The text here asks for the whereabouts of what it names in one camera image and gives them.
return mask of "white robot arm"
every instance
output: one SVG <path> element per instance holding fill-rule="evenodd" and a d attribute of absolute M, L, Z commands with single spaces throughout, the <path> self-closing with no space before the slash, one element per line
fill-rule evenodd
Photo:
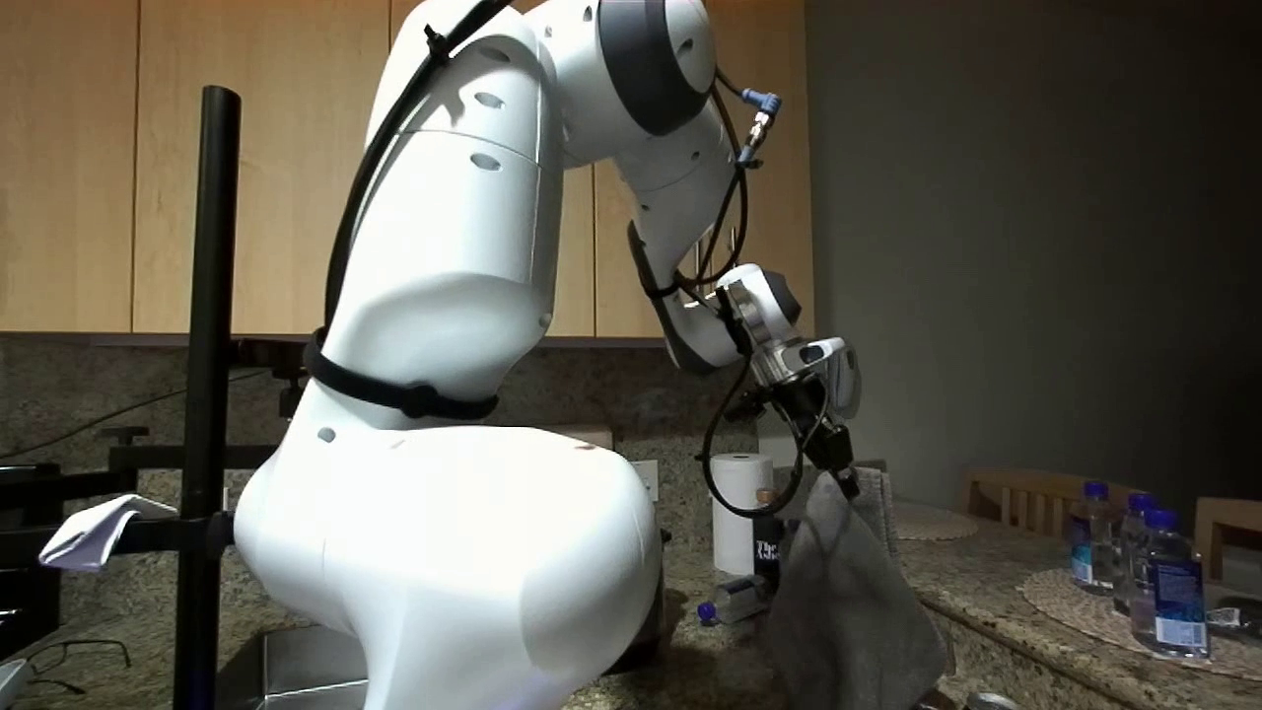
<path fill-rule="evenodd" d="M 351 189 L 339 233 L 327 300 L 339 320 L 316 379 L 406 418 L 485 414 L 505 371 L 548 331 L 560 170 L 611 158 L 635 201 L 627 241 L 670 359 L 690 375 L 745 359 L 808 458 L 844 469 L 844 426 L 820 418 L 820 371 L 848 363 L 844 343 L 793 335 L 797 300 L 777 272 L 678 276 L 702 241 L 718 241 L 777 99 L 745 91 L 757 114 L 734 146 L 710 99 L 702 0 L 501 8 L 426 0 L 406 20 L 371 110 L 367 154 L 379 146 L 379 162 Z M 343 264 L 371 280 L 351 280 L 339 308 Z M 371 347 L 379 331 L 414 339 L 383 351 Z"/>
<path fill-rule="evenodd" d="M 757 154 L 710 103 L 702 0 L 426 0 L 398 32 L 327 280 L 327 335 L 292 426 L 252 473 L 233 540 L 264 592 L 367 655 L 367 706 L 560 706 L 635 639 L 659 588 L 659 525 L 635 469 L 489 414 L 544 331 L 560 174 L 615 158 L 631 252 L 670 355 L 749 359 L 820 469 L 836 339 L 793 339 L 761 268 L 674 276 Z"/>

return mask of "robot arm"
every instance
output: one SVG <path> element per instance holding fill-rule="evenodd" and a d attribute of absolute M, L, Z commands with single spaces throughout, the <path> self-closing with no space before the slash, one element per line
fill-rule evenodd
<path fill-rule="evenodd" d="M 777 272 L 722 264 L 714 284 L 678 272 L 698 245 L 718 241 L 734 197 L 745 201 L 745 170 L 757 166 L 781 99 L 741 91 L 753 126 L 734 138 L 710 91 L 718 71 L 702 0 L 596 4 L 596 16 L 552 0 L 536 20 L 552 39 L 572 162 L 611 158 L 631 189 L 627 241 L 670 359 L 690 375 L 745 359 L 805 458 L 848 469 L 848 430 L 828 402 L 828 375 L 848 367 L 844 343 L 793 335 L 801 308 Z"/>
<path fill-rule="evenodd" d="M 773 95 L 745 91 L 753 126 L 734 142 L 710 87 L 702 0 L 552 0 L 528 16 L 505 0 L 426 0 L 371 110 L 375 162 L 339 229 L 316 379 L 406 418 L 485 414 L 548 331 L 560 170 L 611 158 L 670 359 L 690 375 L 745 359 L 805 454 L 844 469 L 844 426 L 824 418 L 824 363 L 844 343 L 797 339 L 789 284 L 757 264 L 726 264 L 710 284 L 678 276 L 718 237 L 777 114 Z M 386 331 L 418 339 L 363 347 Z"/>

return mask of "small container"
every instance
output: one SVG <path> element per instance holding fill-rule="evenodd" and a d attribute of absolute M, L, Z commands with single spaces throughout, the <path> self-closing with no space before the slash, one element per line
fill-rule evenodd
<path fill-rule="evenodd" d="M 698 604 L 698 623 L 702 627 L 734 627 L 734 623 L 749 623 L 757 615 L 765 615 L 773 604 L 773 592 L 765 580 L 734 580 L 722 584 L 714 600 Z"/>
<path fill-rule="evenodd" d="M 1148 513 L 1144 580 L 1148 588 L 1132 596 L 1132 635 L 1159 651 L 1183 659 L 1211 655 L 1203 564 L 1195 548 L 1175 533 L 1171 509 Z"/>
<path fill-rule="evenodd" d="M 1069 572 L 1077 588 L 1112 592 L 1116 536 L 1108 513 L 1108 481 L 1085 481 L 1069 509 Z"/>
<path fill-rule="evenodd" d="M 1242 639 L 1242 643 L 1262 643 L 1262 600 L 1246 596 L 1223 596 L 1211 607 L 1211 635 Z"/>
<path fill-rule="evenodd" d="M 1132 493 L 1128 513 L 1116 525 L 1116 568 L 1112 568 L 1112 607 L 1132 611 L 1132 596 L 1144 584 L 1144 544 L 1148 544 L 1148 509 L 1156 509 L 1152 493 Z"/>

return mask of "gray cloth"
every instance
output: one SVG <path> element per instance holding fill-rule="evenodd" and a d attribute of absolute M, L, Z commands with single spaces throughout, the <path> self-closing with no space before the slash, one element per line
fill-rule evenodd
<path fill-rule="evenodd" d="M 816 477 L 761 643 L 797 710 L 911 710 L 947 671 L 939 627 L 891 556 L 879 493 Z"/>

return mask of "black cable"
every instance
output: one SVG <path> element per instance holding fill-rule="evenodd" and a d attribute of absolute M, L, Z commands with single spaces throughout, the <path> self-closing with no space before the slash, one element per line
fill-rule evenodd
<path fill-rule="evenodd" d="M 35 454 L 35 450 L 51 450 L 51 446 L 59 446 L 59 442 L 79 438 L 83 430 L 95 430 L 95 426 L 110 422 L 110 418 L 122 418 L 122 414 L 134 414 L 134 410 L 146 410 L 146 406 L 158 406 L 158 402 L 170 402 L 170 398 L 181 398 L 181 394 L 185 394 L 185 387 L 181 387 L 181 391 L 162 391 L 162 394 L 154 394 L 154 398 L 126 402 L 126 406 L 106 410 L 106 414 L 95 414 L 95 418 L 87 418 L 87 422 L 79 422 L 79 426 L 71 426 L 71 430 L 59 430 L 59 434 L 51 434 L 51 438 L 43 438 L 43 442 L 32 442 L 32 446 L 20 446 L 20 450 L 4 450 L 0 462 L 16 462 L 16 458 L 28 458 L 28 454 Z"/>
<path fill-rule="evenodd" d="M 47 671 L 63 667 L 75 647 L 106 647 L 106 651 L 118 651 L 122 667 L 130 667 L 130 651 L 126 651 L 122 639 L 83 635 L 83 639 L 63 639 L 63 643 L 39 647 L 39 651 L 28 659 L 28 663 L 32 663 L 32 682 L 47 682 L 47 686 L 59 686 L 59 690 L 67 690 L 67 694 L 87 694 L 87 686 L 47 675 Z"/>
<path fill-rule="evenodd" d="M 710 418 L 710 426 L 706 426 L 706 438 L 702 438 L 702 450 L 698 450 L 698 465 L 702 465 L 702 477 L 706 477 L 710 497 L 714 497 L 722 509 L 730 509 L 734 517 L 777 517 L 777 513 L 797 497 L 797 485 L 801 485 L 801 469 L 805 469 L 805 465 L 801 465 L 801 462 L 805 462 L 801 442 L 797 442 L 797 462 L 793 462 L 789 489 L 785 489 L 781 497 L 773 497 L 769 505 L 761 505 L 761 509 L 741 509 L 741 505 L 726 501 L 722 489 L 714 485 L 714 465 L 710 465 L 714 430 L 718 430 L 726 406 L 737 398 L 745 375 L 749 375 L 749 363 L 741 367 L 741 375 L 734 379 L 734 387 L 722 394 L 722 402 L 718 402 L 718 410 L 714 410 L 714 418 Z"/>
<path fill-rule="evenodd" d="M 367 201 L 371 185 L 379 181 L 383 162 L 386 162 L 402 122 L 422 107 L 422 99 L 430 95 L 434 79 L 450 67 L 450 51 L 461 47 L 501 8 L 509 8 L 509 0 L 473 4 L 469 16 L 461 16 L 461 24 L 450 36 L 438 36 L 434 28 L 426 28 L 430 51 L 426 51 L 422 67 L 406 79 L 406 87 L 390 103 L 386 118 L 379 122 L 379 130 L 371 134 L 371 142 L 367 142 L 367 150 L 363 150 L 363 158 L 355 166 L 355 181 L 347 189 L 347 205 L 343 205 L 343 217 L 339 217 L 339 229 L 335 229 L 335 241 L 331 241 L 331 256 L 327 256 L 323 327 L 331 323 L 331 316 L 339 308 L 339 296 L 343 296 L 347 260 L 351 260 L 351 245 L 355 245 L 363 201 Z"/>
<path fill-rule="evenodd" d="M 722 71 L 714 71 L 714 79 L 718 79 L 722 91 L 741 95 Z M 690 280 L 682 280 L 682 292 L 690 292 L 690 296 L 698 296 L 698 288 L 722 280 L 722 276 L 741 260 L 745 237 L 749 237 L 749 166 L 737 162 L 741 142 L 737 142 L 734 118 L 730 118 L 718 87 L 710 91 L 710 103 L 714 103 L 714 110 L 718 110 L 718 118 L 722 118 L 722 134 L 726 134 L 730 154 L 734 154 L 734 178 L 730 178 L 730 185 L 726 185 L 726 193 L 722 193 L 722 201 L 718 201 L 718 213 L 714 213 L 714 221 L 710 221 L 710 237 L 706 237 L 706 245 L 698 249 L 698 268 L 694 268 Z M 722 268 L 710 272 L 710 260 L 714 260 L 714 249 L 718 249 L 718 241 L 722 241 L 722 229 L 726 229 L 726 217 L 730 217 L 730 201 L 734 201 L 734 197 L 741 197 L 741 201 L 737 201 L 737 229 L 734 229 L 734 237 L 730 237 L 730 249 L 726 249 Z"/>

